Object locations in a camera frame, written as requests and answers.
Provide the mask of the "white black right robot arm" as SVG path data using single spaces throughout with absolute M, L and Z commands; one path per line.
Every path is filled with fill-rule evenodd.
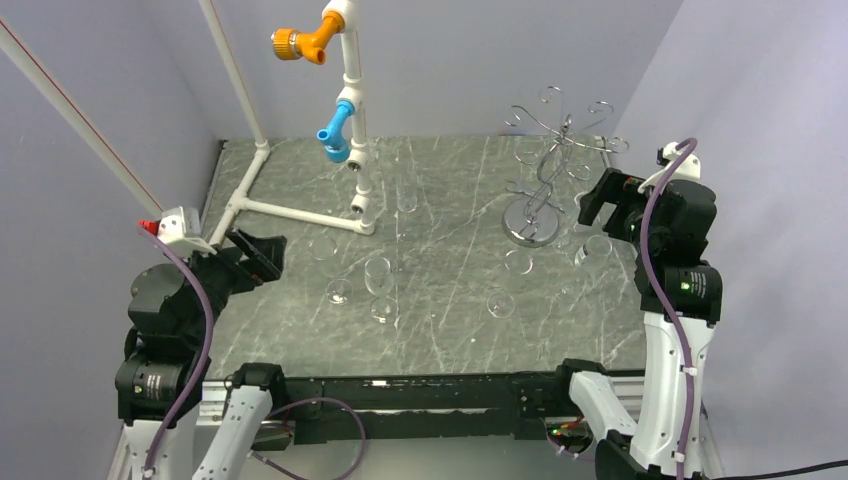
M 641 185 L 609 168 L 580 201 L 587 224 L 614 205 L 603 227 L 638 249 L 634 281 L 646 340 L 639 415 L 616 395 L 601 364 L 566 359 L 555 371 L 551 401 L 564 415 L 580 413 L 597 445 L 599 479 L 702 479 L 702 381 L 721 317 L 723 282 L 703 260 L 716 217 L 715 193 L 696 180 Z

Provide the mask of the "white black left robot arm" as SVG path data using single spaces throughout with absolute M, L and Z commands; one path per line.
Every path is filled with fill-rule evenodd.
M 226 235 L 231 246 L 183 258 L 147 228 L 139 232 L 167 260 L 133 281 L 132 327 L 115 376 L 132 476 L 235 479 L 263 421 L 279 417 L 291 397 L 281 366 L 239 367 L 221 425 L 196 462 L 195 433 L 214 327 L 232 296 L 281 278 L 288 240 L 234 229 Z

